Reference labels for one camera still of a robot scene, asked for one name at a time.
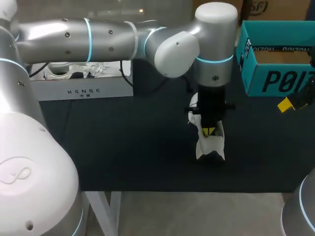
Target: cardboard box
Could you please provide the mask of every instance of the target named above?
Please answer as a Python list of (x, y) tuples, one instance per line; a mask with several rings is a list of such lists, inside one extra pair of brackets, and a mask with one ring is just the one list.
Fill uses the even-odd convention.
[(310, 0), (252, 0), (250, 21), (303, 21)]
[(315, 45), (313, 21), (244, 21), (236, 57), (248, 96), (299, 91), (315, 75), (308, 49)]
[[(237, 11), (238, 11), (238, 16), (240, 17), (241, 10), (242, 10), (242, 5), (243, 5), (243, 0), (217, 0), (217, 1), (229, 3), (229, 4), (233, 5), (233, 6), (235, 6)], [(195, 11), (200, 5), (208, 3), (208, 2), (215, 2), (215, 1), (211, 1), (211, 0), (193, 0), (192, 1), (192, 15), (195, 16)]]

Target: white cloth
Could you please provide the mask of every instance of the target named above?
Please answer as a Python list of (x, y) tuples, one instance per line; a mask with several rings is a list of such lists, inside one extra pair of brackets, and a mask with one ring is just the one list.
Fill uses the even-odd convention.
[[(190, 107), (197, 106), (198, 93), (196, 93), (190, 101)], [(224, 130), (222, 121), (218, 122), (217, 128), (214, 130), (215, 136), (211, 135), (205, 137), (201, 128), (201, 115), (194, 115), (192, 112), (188, 113), (188, 120), (198, 128), (199, 140), (196, 145), (196, 158), (199, 159), (202, 155), (207, 155), (212, 151), (216, 151), (222, 158), (224, 157)]]

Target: table leg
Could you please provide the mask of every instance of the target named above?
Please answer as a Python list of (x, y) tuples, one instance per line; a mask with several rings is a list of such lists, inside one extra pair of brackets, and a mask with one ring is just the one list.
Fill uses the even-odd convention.
[(112, 192), (110, 197), (110, 209), (112, 211), (113, 219), (118, 229), (119, 225), (119, 214), (120, 214), (120, 203), (122, 200), (122, 193), (121, 192)]
[(85, 192), (105, 236), (118, 236), (118, 229), (104, 192)]

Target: teal box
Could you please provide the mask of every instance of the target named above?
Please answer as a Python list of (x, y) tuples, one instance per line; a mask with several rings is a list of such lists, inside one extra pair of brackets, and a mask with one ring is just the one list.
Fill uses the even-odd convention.
[(259, 64), (255, 50), (308, 51), (312, 46), (314, 21), (244, 21), (236, 57), (246, 94), (285, 97), (300, 90), (315, 75), (310, 64)]

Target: yellow object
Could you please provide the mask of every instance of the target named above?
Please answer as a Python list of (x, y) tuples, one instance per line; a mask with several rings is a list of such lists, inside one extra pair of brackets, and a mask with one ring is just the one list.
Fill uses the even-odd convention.
[(292, 103), (289, 101), (287, 97), (281, 103), (278, 104), (278, 108), (282, 113), (286, 112), (290, 108), (294, 109)]
[(203, 135), (204, 135), (206, 138), (207, 138), (208, 136), (210, 136), (214, 130), (215, 130), (214, 127), (202, 128)]

